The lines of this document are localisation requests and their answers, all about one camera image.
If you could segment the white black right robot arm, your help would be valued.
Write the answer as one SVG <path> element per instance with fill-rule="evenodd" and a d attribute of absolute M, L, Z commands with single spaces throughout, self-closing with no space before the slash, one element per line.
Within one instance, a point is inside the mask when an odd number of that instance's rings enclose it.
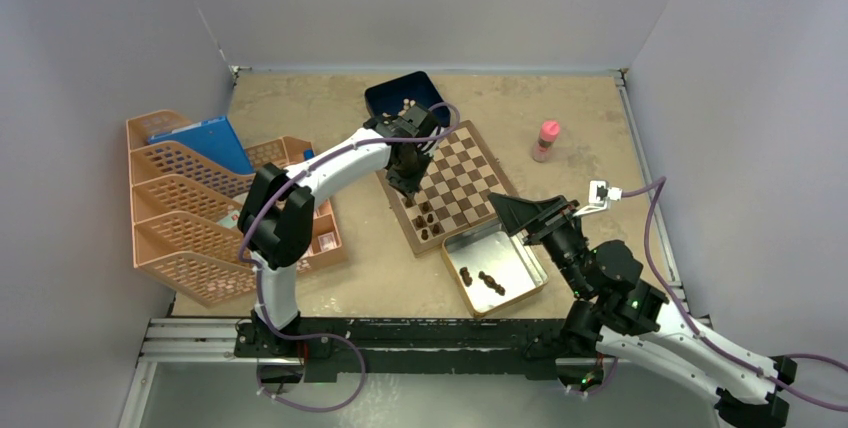
<path fill-rule="evenodd" d="M 585 207 L 564 196 L 489 195 L 507 235 L 523 233 L 524 244 L 542 246 L 575 297 L 560 334 L 531 353 L 622 358 L 704 395 L 733 427 L 786 426 L 789 404 L 779 393 L 795 379 L 794 361 L 758 355 L 692 319 L 642 279 L 643 265 L 623 241 L 590 247 L 583 217 L 621 196 L 603 182 L 591 183 Z"/>

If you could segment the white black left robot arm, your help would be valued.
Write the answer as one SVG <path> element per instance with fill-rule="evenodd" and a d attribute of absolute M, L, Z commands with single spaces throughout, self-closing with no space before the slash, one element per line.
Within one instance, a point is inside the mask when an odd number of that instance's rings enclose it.
<path fill-rule="evenodd" d="M 452 112 L 450 124 L 436 116 L 439 109 Z M 261 328 L 260 345 L 272 356 L 287 356 L 308 338 L 296 327 L 295 285 L 316 209 L 376 172 L 383 172 L 395 191 L 414 196 L 436 148 L 459 119 L 448 103 L 409 106 L 401 115 L 368 119 L 344 141 L 303 162 L 286 168 L 268 163 L 257 170 L 237 221 L 243 235 L 237 257 L 254 273 L 254 324 Z"/>

